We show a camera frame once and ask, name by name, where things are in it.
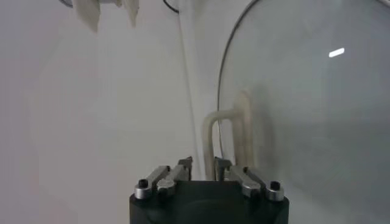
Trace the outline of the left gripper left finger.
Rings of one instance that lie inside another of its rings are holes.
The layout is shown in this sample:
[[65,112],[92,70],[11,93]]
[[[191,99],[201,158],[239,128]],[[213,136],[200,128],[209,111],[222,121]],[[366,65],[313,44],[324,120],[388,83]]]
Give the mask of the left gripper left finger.
[[175,193],[178,181],[191,181],[193,158],[180,159],[174,168],[158,166],[147,177],[139,179],[133,195],[138,200],[146,200],[163,192],[170,196]]

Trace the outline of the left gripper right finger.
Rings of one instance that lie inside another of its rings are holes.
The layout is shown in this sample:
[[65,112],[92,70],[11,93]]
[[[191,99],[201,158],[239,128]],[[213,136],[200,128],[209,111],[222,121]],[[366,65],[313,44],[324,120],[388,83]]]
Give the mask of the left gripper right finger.
[[269,201],[283,201],[284,189],[279,181],[268,180],[253,167],[234,166],[228,159],[214,158],[215,180],[235,181],[247,198],[264,195]]

